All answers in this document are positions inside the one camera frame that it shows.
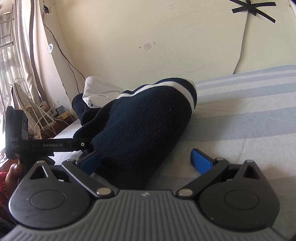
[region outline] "sticker on wall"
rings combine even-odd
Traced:
[[[170,10],[174,10],[174,9],[176,9],[177,8],[177,5],[176,4],[172,4],[172,5],[170,5]]]
[[[249,13],[253,14],[254,16],[256,16],[256,14],[258,13],[261,16],[263,16],[263,17],[267,18],[268,20],[272,21],[273,23],[276,22],[275,19],[268,16],[266,13],[260,11],[259,9],[257,9],[257,7],[276,6],[275,2],[262,2],[262,3],[251,4],[251,0],[247,0],[246,3],[242,2],[242,1],[239,1],[239,0],[230,0],[230,1],[242,5],[242,7],[237,7],[237,8],[232,9],[233,13],[242,12],[242,11],[247,10]]]
[[[52,43],[48,44],[48,46],[47,46],[47,51],[48,51],[49,54],[52,53],[52,49],[53,49],[53,48],[54,48],[54,46],[52,45]]]
[[[145,44],[145,45],[144,45],[144,49],[146,49],[146,50],[147,50],[147,49],[151,49],[151,44]]]

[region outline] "black tape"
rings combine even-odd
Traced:
[[[242,2],[240,0],[230,0],[230,1],[242,5],[242,7],[232,9],[233,13],[242,12],[242,11],[247,10],[248,12],[253,14],[254,16],[256,16],[256,14],[258,13],[261,16],[263,16],[263,17],[267,18],[268,20],[272,21],[273,23],[276,22],[275,19],[273,19],[272,17],[268,16],[266,13],[264,13],[264,12],[257,9],[257,7],[276,6],[275,2],[262,2],[262,3],[251,4],[251,0],[246,0],[246,3]]]

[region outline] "ribbed gray handle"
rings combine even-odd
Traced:
[[[101,199],[78,222],[57,230],[17,226],[1,241],[284,241],[268,228],[254,233],[221,229],[206,220],[195,203],[170,191],[119,191]]]

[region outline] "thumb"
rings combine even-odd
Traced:
[[[21,164],[12,164],[4,181],[4,188],[11,196],[17,187],[18,178],[23,176],[24,168]]]

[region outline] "metal pin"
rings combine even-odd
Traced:
[[[98,195],[103,195],[103,196],[106,196],[106,195],[109,195],[112,193],[112,190],[110,188],[99,188],[96,193]]]
[[[190,197],[193,194],[191,189],[183,188],[178,191],[178,194],[182,197]]]

